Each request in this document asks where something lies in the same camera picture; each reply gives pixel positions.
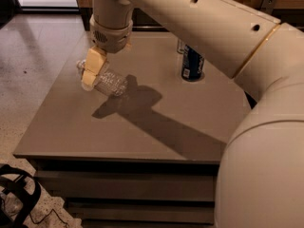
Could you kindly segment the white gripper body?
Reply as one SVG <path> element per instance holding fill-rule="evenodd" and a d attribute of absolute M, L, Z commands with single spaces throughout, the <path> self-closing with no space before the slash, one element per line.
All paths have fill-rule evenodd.
<path fill-rule="evenodd" d="M 92 42 L 107 53 L 117 53 L 130 43 L 132 20 L 128 21 L 126 28 L 105 28 L 91 16 L 89 24 Z"/>

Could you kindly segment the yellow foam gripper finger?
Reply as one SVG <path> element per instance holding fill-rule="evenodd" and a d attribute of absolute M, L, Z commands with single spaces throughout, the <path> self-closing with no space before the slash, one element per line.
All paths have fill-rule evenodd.
<path fill-rule="evenodd" d="M 97 84 L 99 74 L 105 69 L 106 59 L 107 54 L 103 49 L 94 46 L 88 50 L 82 74 L 84 90 L 91 91 Z"/>

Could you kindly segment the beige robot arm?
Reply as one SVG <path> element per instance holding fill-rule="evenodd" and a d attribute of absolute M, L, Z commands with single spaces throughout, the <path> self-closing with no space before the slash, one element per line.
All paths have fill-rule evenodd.
<path fill-rule="evenodd" d="M 304 228 L 304 35 L 234 0 L 93 0 L 91 90 L 141 9 L 256 101 L 221 150 L 215 228 Z"/>

